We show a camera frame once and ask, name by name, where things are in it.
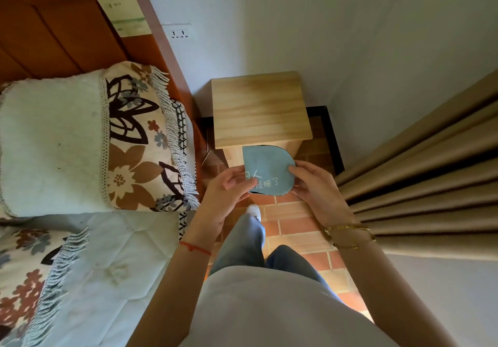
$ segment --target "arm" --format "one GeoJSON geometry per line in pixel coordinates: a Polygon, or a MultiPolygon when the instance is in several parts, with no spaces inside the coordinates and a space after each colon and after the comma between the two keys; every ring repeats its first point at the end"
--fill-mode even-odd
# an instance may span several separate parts
{"type": "MultiPolygon", "coordinates": [[[[235,178],[243,173],[242,166],[229,168],[211,180],[183,242],[212,250],[225,217],[257,184],[254,178],[235,178]]],[[[177,247],[127,347],[176,347],[187,337],[208,262],[209,256],[203,252],[177,247]]]]}
{"type": "MultiPolygon", "coordinates": [[[[357,224],[330,173],[311,163],[296,161],[289,170],[296,176],[292,189],[305,200],[325,227],[357,224]]],[[[408,283],[396,271],[370,235],[362,230],[330,232],[332,240],[376,325],[400,347],[455,346],[439,321],[434,318],[408,283]],[[359,245],[357,250],[340,246],[359,245]]]]}

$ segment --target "power outlet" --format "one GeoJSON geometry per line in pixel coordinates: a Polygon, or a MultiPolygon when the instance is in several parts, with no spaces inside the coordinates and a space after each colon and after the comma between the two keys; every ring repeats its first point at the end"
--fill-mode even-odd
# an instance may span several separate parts
{"type": "Polygon", "coordinates": [[[192,26],[190,24],[163,24],[162,26],[170,40],[192,40],[192,26]]]}

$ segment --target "hand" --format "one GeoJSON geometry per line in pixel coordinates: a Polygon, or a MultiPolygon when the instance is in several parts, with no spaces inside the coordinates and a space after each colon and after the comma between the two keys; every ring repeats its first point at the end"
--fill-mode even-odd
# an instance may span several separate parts
{"type": "Polygon", "coordinates": [[[289,166],[289,171],[296,176],[291,192],[309,204],[320,224],[328,227],[355,222],[332,174],[305,161],[296,161],[296,167],[289,166]]]}
{"type": "Polygon", "coordinates": [[[211,180],[183,240],[210,250],[225,217],[237,202],[249,197],[247,192],[257,184],[256,178],[246,180],[244,166],[228,168],[211,180]]]}

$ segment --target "quilted mattress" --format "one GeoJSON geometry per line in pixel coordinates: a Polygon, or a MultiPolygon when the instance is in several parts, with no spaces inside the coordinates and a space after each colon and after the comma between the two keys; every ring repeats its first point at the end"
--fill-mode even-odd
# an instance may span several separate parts
{"type": "MultiPolygon", "coordinates": [[[[187,118],[186,160],[195,177],[194,141],[187,118]]],[[[181,218],[183,228],[195,211],[181,218]]],[[[178,212],[50,215],[30,226],[91,230],[73,264],[52,329],[43,347],[124,347],[150,302],[178,245],[178,212]]]]}

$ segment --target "curtain fold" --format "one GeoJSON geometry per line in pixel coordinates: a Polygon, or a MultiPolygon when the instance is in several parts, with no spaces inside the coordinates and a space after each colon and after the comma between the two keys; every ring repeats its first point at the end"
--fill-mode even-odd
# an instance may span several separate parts
{"type": "Polygon", "coordinates": [[[386,253],[498,261],[498,71],[336,183],[386,253]]]}

